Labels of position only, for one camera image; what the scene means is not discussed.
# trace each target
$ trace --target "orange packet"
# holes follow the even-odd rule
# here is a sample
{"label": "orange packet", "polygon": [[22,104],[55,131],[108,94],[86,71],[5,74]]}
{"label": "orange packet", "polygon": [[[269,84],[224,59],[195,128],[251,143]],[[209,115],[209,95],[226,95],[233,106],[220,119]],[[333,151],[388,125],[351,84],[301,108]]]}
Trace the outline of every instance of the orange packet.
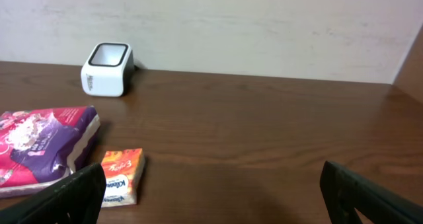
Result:
{"label": "orange packet", "polygon": [[101,207],[136,204],[136,190],[144,164],[143,149],[106,151],[101,162],[106,176],[106,192]]}

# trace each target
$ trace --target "brown wooden panel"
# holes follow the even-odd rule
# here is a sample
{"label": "brown wooden panel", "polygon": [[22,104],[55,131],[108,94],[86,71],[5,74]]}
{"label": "brown wooden panel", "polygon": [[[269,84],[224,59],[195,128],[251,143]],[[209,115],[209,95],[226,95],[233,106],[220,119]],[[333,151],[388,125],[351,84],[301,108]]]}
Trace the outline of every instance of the brown wooden panel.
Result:
{"label": "brown wooden panel", "polygon": [[423,204],[423,105],[390,85],[138,71],[127,96],[100,98],[80,69],[0,63],[0,111],[92,104],[91,162],[145,149],[138,205],[99,223],[328,223],[325,160]]}
{"label": "brown wooden panel", "polygon": [[423,26],[395,79],[394,85],[418,101],[423,102]]}

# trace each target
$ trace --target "pink and purple package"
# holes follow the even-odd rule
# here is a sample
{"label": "pink and purple package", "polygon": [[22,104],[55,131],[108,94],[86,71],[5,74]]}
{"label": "pink and purple package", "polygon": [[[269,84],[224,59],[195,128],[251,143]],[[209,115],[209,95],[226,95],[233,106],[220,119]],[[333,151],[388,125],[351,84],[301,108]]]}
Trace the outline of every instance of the pink and purple package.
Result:
{"label": "pink and purple package", "polygon": [[100,119],[92,106],[0,117],[0,198],[33,194],[80,169]]}

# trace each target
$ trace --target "wall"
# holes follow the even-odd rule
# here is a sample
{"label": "wall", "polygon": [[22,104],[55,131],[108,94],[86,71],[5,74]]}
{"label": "wall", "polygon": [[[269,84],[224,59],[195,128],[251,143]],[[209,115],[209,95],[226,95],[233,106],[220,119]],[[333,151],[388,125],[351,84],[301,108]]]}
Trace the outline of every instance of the wall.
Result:
{"label": "wall", "polygon": [[422,19],[423,0],[0,0],[0,60],[120,41],[150,69],[391,83]]}
{"label": "wall", "polygon": [[394,85],[423,103],[423,27],[420,29]]}

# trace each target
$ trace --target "brown wooden surface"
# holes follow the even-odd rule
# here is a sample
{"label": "brown wooden surface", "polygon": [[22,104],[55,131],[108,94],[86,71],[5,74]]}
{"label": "brown wooden surface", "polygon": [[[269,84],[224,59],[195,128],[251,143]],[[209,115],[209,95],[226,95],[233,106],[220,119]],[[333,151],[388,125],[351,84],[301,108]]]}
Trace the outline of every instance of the brown wooden surface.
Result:
{"label": "brown wooden surface", "polygon": [[0,110],[92,104],[91,161],[145,149],[138,205],[99,223],[329,223],[325,160],[423,204],[423,106],[389,85],[138,71],[130,94],[100,98],[80,69],[0,63]]}
{"label": "brown wooden surface", "polygon": [[423,103],[423,26],[395,79],[394,85]]}

